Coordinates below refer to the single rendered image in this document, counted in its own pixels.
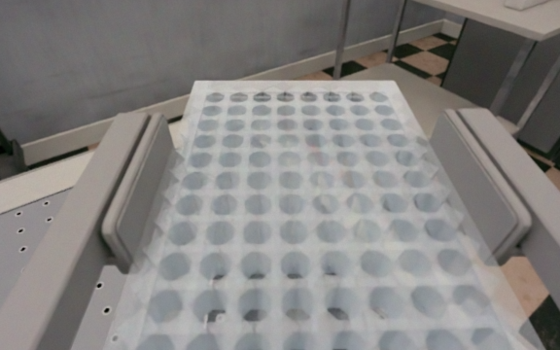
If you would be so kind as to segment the white well plate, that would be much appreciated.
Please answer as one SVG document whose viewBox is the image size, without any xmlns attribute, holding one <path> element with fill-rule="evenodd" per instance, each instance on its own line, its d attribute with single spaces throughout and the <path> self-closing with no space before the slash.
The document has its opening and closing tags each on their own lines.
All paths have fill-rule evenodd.
<svg viewBox="0 0 560 350">
<path fill-rule="evenodd" d="M 195 81 L 103 350 L 545 349 L 394 81 Z"/>
</svg>

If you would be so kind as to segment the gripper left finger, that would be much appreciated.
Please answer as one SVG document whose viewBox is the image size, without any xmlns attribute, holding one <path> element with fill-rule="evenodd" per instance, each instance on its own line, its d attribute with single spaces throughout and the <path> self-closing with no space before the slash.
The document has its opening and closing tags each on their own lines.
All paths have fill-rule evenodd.
<svg viewBox="0 0 560 350">
<path fill-rule="evenodd" d="M 173 147 L 162 113 L 120 113 L 0 309 L 0 350 L 71 350 L 104 265 L 128 274 Z"/>
</svg>

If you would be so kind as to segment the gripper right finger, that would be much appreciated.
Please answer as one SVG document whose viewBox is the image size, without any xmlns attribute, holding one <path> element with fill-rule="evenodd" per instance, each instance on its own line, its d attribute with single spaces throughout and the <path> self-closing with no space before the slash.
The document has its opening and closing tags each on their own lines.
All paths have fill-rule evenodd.
<svg viewBox="0 0 560 350">
<path fill-rule="evenodd" d="M 560 309 L 560 192 L 487 109 L 444 109 L 429 140 L 499 266 L 526 257 Z"/>
</svg>

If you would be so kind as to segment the grey perforated base plate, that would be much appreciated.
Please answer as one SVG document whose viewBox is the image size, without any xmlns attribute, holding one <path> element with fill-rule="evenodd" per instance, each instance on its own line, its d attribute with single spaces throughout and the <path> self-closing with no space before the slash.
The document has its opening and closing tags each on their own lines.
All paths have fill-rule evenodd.
<svg viewBox="0 0 560 350">
<path fill-rule="evenodd" d="M 0 308 L 73 187 L 0 213 Z M 71 350 L 102 350 L 128 274 L 104 265 Z"/>
</svg>

